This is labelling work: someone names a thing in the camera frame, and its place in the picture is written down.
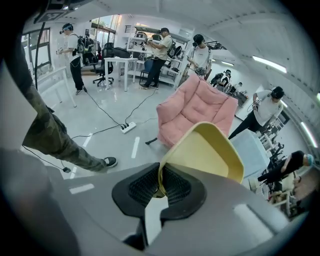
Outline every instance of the electrical outlet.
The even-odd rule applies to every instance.
[[[135,122],[131,122],[129,123],[129,126],[127,128],[124,128],[123,130],[121,130],[121,132],[123,134],[126,134],[127,132],[130,132],[133,128],[135,128],[137,125]]]

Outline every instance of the white ceiling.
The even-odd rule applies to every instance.
[[[84,22],[112,14],[161,17],[190,25],[219,41],[244,65],[281,86],[297,121],[309,124],[320,138],[320,64],[318,54],[288,10],[273,0],[94,0],[67,15]],[[252,55],[287,68],[287,74],[266,68]]]

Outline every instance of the pink armchair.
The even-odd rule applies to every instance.
[[[171,148],[196,123],[215,124],[225,136],[235,116],[238,100],[213,88],[204,79],[191,75],[178,90],[156,107],[157,138]]]

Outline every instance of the white floor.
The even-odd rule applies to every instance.
[[[131,77],[128,78],[127,92],[124,91],[123,78],[122,81],[119,82],[115,77],[114,84],[110,89],[97,87],[96,84],[93,84],[92,81],[97,78],[96,76],[83,76],[82,78],[88,93],[94,98],[97,104],[117,122],[122,124],[131,111],[154,92],[153,89],[141,90],[139,88],[139,78],[135,80],[135,83],[132,83]],[[70,78],[68,82],[72,94],[75,95],[76,89],[72,78]],[[175,90],[169,85],[161,83],[159,90],[156,90],[154,95],[136,109],[128,119],[129,122],[135,122],[137,126],[127,134],[123,134],[121,128],[116,127],[88,138],[78,137],[74,140],[80,146],[84,147],[89,154],[97,158],[105,158],[108,156],[116,157],[118,159],[118,165],[108,172],[118,172],[145,163],[159,162],[168,149],[159,141],[155,141],[150,145],[146,145],[145,142],[154,139],[158,133],[156,106],[174,93],[174,91]],[[65,124],[67,132],[71,137],[90,135],[116,125],[95,105],[93,100],[84,91],[74,96],[77,107],[73,107],[69,101],[64,87],[61,87],[59,92],[62,97],[61,103],[59,103],[55,93],[44,96],[43,100],[55,111],[55,115]],[[236,118],[233,120],[230,134],[240,123],[241,121]],[[134,150],[135,141],[139,141],[136,152]],[[54,157],[43,155],[36,150],[33,151],[41,158],[62,168],[61,162]],[[91,172],[82,169],[69,162],[63,163],[72,170],[70,173],[60,171],[64,179],[105,175],[105,173]],[[167,207],[168,201],[166,198],[153,198],[147,206],[145,212],[149,243],[151,243],[160,232],[160,212]]]

